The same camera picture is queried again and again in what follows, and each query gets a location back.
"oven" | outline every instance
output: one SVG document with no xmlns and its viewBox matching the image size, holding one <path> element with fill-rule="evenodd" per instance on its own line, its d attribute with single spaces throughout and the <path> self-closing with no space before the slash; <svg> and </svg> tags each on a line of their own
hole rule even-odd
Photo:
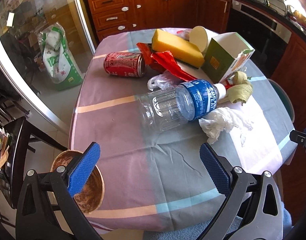
<svg viewBox="0 0 306 240">
<path fill-rule="evenodd" d="M 291 31 L 268 15 L 238 1 L 232 1 L 227 32 L 237 32 L 254 49 L 251 60 L 269 78 L 277 68 L 291 37 Z"/>
</svg>

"glass door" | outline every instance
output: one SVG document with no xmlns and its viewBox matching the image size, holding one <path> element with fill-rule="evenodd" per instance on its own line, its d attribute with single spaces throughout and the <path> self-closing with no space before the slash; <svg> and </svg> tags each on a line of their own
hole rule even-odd
<svg viewBox="0 0 306 240">
<path fill-rule="evenodd" d="M 66 133 L 93 53 L 79 0 L 0 0 L 0 89 Z"/>
</svg>

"green and white bag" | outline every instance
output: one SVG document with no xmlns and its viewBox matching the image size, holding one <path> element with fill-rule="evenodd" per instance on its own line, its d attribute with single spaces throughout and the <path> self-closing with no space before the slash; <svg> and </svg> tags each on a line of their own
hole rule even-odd
<svg viewBox="0 0 306 240">
<path fill-rule="evenodd" d="M 83 82 L 81 71 L 68 49 L 65 31 L 59 23 L 40 32 L 38 42 L 47 73 L 56 90 L 74 87 Z"/>
</svg>

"yellow sponge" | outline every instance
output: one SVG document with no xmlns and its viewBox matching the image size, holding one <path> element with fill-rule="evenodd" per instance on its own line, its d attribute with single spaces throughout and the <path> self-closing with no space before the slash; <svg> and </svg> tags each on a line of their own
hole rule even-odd
<svg viewBox="0 0 306 240">
<path fill-rule="evenodd" d="M 174 58 L 196 68 L 200 68 L 204 63 L 204 57 L 195 44 L 160 29 L 153 35 L 152 49 L 157 52 L 170 51 Z"/>
</svg>

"orange label on box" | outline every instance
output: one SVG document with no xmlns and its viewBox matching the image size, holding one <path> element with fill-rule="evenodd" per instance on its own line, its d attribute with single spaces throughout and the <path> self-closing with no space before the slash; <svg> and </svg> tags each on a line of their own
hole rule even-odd
<svg viewBox="0 0 306 240">
<path fill-rule="evenodd" d="M 212 56 L 211 60 L 210 60 L 210 64 L 212 65 L 212 67 L 217 69 L 217 67 L 219 66 L 220 62 L 218 62 L 218 60 L 215 57 Z"/>
</svg>

